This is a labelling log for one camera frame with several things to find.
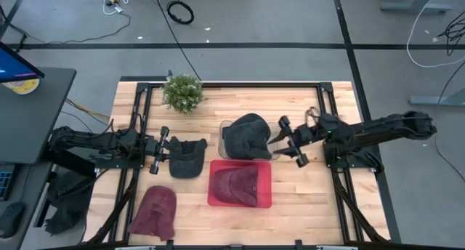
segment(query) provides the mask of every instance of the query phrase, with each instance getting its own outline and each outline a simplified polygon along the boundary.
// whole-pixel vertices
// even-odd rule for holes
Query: potted plant
[[[163,104],[188,115],[203,101],[202,83],[194,76],[169,76],[163,85]]]

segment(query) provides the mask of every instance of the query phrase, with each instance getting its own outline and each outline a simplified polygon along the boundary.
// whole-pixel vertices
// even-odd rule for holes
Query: wooden table
[[[360,122],[357,103],[350,82],[332,82],[339,116],[349,124]],[[117,128],[129,125],[137,82],[120,82],[111,117]],[[272,207],[270,209],[209,206],[207,190],[210,162],[218,159],[219,125],[234,121],[246,113],[258,113],[267,122],[278,122],[287,115],[292,127],[304,123],[304,112],[318,107],[316,91],[308,88],[208,88],[194,114],[180,115],[161,104],[161,91],[152,94],[147,134],[158,139],[160,128],[170,128],[170,137],[179,140],[205,138],[205,164],[198,178],[174,179],[168,163],[158,175],[148,172],[153,162],[147,157],[141,170],[134,210],[139,208],[145,191],[154,185],[171,188],[177,194],[174,221],[176,245],[292,245],[342,243],[331,173],[326,167],[321,142],[302,148],[310,163],[299,169],[293,159],[281,156],[272,161]],[[90,239],[107,219],[115,203],[120,170],[110,170],[94,186],[87,214],[84,241]],[[369,169],[352,169],[357,204],[368,221],[385,238],[389,237],[378,185]],[[347,207],[351,238],[355,239],[352,216]],[[117,240],[122,238],[125,212],[120,216]],[[131,245],[163,245],[158,237],[131,235]]]

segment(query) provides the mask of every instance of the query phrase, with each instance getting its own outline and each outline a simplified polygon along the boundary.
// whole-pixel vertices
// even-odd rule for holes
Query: red hat
[[[215,172],[213,177],[214,196],[224,203],[257,207],[258,172],[257,166],[223,169]]]
[[[174,237],[176,194],[163,186],[152,186],[144,194],[136,217],[128,231],[139,235],[159,236],[166,241]]]

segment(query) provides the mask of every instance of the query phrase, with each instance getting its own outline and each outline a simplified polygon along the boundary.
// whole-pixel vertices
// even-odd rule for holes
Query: red tray
[[[243,204],[225,203],[219,201],[213,194],[213,176],[216,171],[223,169],[242,168],[246,166],[258,166],[257,181],[257,208],[270,208],[271,199],[271,165],[263,161],[238,161],[238,160],[213,160],[210,163],[210,180],[208,203],[210,206],[237,206],[248,207]]]

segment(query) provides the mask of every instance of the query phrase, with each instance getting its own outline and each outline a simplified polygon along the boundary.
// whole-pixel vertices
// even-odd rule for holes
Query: computer screen
[[[44,74],[41,71],[0,42],[0,82],[43,77]]]

